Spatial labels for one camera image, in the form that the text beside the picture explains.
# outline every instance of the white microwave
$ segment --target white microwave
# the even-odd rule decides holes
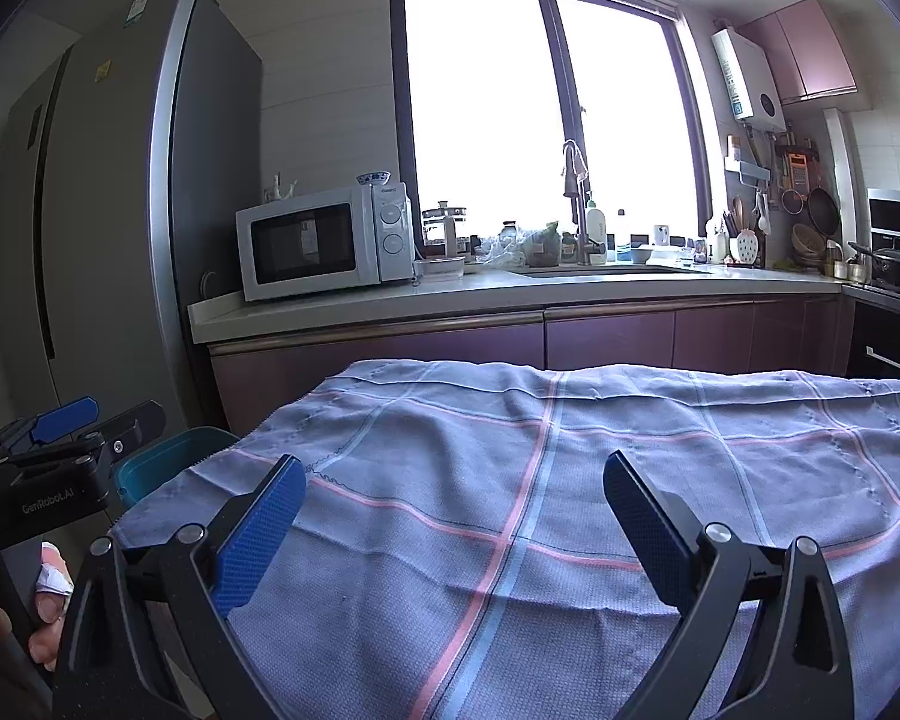
[[[404,184],[355,186],[237,211],[247,300],[413,278]]]

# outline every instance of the oven handle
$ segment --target oven handle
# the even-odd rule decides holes
[[[897,370],[900,370],[900,362],[895,362],[894,360],[890,360],[889,357],[884,357],[882,354],[877,354],[874,351],[874,348],[872,346],[868,346],[866,348],[866,355],[868,357],[873,357],[874,360],[879,360],[880,362],[885,362],[887,365],[890,365],[891,367],[895,367]]]

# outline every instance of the white countertop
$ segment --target white countertop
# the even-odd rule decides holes
[[[715,295],[840,293],[841,282],[817,275],[701,265],[680,274],[586,274],[548,278],[481,271],[453,281],[379,285],[247,303],[242,292],[189,307],[195,343],[365,322],[525,311],[583,303],[703,298]]]

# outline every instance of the refrigerator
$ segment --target refrigerator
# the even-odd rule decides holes
[[[259,202],[259,57],[215,0],[131,0],[13,106],[0,146],[0,344],[19,415],[84,395],[226,426],[186,308],[240,289]]]

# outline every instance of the microwave window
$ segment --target microwave window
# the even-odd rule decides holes
[[[357,268],[347,203],[262,218],[250,237],[258,284]]]

